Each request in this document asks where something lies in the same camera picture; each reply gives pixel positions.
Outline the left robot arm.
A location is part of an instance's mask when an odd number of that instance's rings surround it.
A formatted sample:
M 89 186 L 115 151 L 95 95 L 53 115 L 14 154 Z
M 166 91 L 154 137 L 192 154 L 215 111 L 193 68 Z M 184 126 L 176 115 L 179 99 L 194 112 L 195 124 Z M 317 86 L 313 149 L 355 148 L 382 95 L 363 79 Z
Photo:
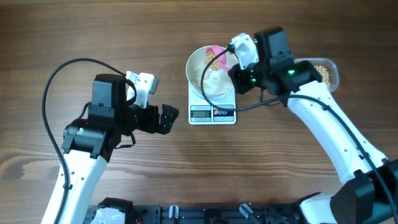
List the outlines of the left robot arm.
M 134 130 L 167 134 L 178 109 L 148 104 L 158 79 L 149 73 L 99 74 L 93 81 L 87 118 L 77 118 L 63 132 L 62 159 L 43 223 L 83 223 L 96 185 L 122 136 Z

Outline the pink plastic measuring scoop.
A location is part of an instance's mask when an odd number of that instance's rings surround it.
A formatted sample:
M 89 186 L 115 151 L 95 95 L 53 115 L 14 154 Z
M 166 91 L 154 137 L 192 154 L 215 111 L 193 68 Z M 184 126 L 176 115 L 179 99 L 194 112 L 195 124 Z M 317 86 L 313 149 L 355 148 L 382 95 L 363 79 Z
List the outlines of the pink plastic measuring scoop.
M 205 64 L 209 64 L 214 58 L 214 62 L 211 63 L 210 68 L 214 71 L 223 70 L 228 72 L 230 68 L 226 65 L 227 58 L 223 53 L 224 48 L 219 45 L 212 45 L 205 50 Z

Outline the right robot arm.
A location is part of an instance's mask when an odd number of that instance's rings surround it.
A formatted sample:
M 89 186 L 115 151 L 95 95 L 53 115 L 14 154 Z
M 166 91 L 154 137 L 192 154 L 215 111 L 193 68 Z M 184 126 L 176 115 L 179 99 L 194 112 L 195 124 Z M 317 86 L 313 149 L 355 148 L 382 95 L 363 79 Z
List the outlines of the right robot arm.
M 236 92 L 267 90 L 273 101 L 305 123 L 338 173 L 342 187 L 337 193 L 317 193 L 299 203 L 303 222 L 380 223 L 397 218 L 397 162 L 359 132 L 314 64 L 294 59 L 283 28 L 239 34 L 228 48 L 238 57 L 229 71 Z

